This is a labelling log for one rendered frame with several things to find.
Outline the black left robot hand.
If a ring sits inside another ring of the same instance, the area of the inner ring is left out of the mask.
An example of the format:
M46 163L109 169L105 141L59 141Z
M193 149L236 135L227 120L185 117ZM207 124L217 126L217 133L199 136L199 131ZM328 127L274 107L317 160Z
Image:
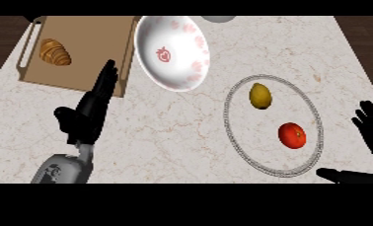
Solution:
M55 116L68 144L93 145L103 127L108 105L118 80L115 61L109 59L101 70L93 88L84 93L75 109L58 107Z

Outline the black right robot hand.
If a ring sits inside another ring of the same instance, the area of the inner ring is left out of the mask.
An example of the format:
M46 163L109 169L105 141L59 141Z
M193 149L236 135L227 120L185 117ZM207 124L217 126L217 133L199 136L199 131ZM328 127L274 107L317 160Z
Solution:
M370 101L360 102L360 109L356 111L356 117L351 121L359 129L369 151L373 154L373 103ZM319 168L316 175L335 184L373 184L373 174L369 173Z

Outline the red tomato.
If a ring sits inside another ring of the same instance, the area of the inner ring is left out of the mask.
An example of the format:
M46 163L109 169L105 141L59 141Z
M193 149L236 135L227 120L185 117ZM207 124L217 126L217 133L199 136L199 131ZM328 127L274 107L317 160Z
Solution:
M304 129L294 122L285 123L279 128L279 139L291 149L302 148L307 144Z

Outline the round marble-patterned placemat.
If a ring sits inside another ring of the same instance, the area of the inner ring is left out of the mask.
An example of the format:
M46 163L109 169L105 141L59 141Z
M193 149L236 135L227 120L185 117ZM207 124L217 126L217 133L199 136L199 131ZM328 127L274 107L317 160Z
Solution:
M249 101L255 83L270 89L273 97L264 110ZM322 120L308 95L288 80L266 74L245 77L226 96L223 123L232 146L255 170L292 178L313 168L323 150ZM300 149L291 149L280 141L279 130L286 123L297 124L307 134Z

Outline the white bowl with red prints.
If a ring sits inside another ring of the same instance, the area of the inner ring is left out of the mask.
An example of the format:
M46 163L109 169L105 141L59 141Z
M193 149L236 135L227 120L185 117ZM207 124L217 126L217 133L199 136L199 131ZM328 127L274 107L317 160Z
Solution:
M210 69L204 33L189 16L143 16L134 33L142 68L164 89L193 90Z

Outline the brown wooden cutting board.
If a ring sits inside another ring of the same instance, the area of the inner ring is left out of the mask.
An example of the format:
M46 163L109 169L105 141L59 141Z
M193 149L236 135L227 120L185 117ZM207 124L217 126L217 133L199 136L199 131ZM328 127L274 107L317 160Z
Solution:
M115 61L118 82L114 96L126 94L134 53L136 16L43 16L34 19L31 30L40 27L27 66L16 64L19 80L78 91L90 91L102 67ZM24 49L31 40L28 33ZM55 66L40 58L42 41L55 39L71 57L71 65Z

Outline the brown croissant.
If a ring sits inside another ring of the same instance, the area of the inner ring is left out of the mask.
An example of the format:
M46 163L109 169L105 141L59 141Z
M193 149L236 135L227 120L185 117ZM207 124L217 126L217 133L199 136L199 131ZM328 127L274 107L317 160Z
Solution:
M52 38L42 41L40 58L56 66L71 65L71 57L64 45Z

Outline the yellow lemon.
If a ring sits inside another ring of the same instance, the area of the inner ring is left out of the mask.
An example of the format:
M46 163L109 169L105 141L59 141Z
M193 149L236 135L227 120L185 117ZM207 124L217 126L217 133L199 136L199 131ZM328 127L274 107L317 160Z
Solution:
M264 110L273 103L270 89L266 85L255 83L249 91L249 101L258 110Z

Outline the grey round object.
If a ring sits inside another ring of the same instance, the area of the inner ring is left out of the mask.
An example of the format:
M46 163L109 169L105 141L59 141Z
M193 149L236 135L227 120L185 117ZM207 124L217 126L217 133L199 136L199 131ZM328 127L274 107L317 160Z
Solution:
M236 16L202 16L210 22L221 24L235 19Z

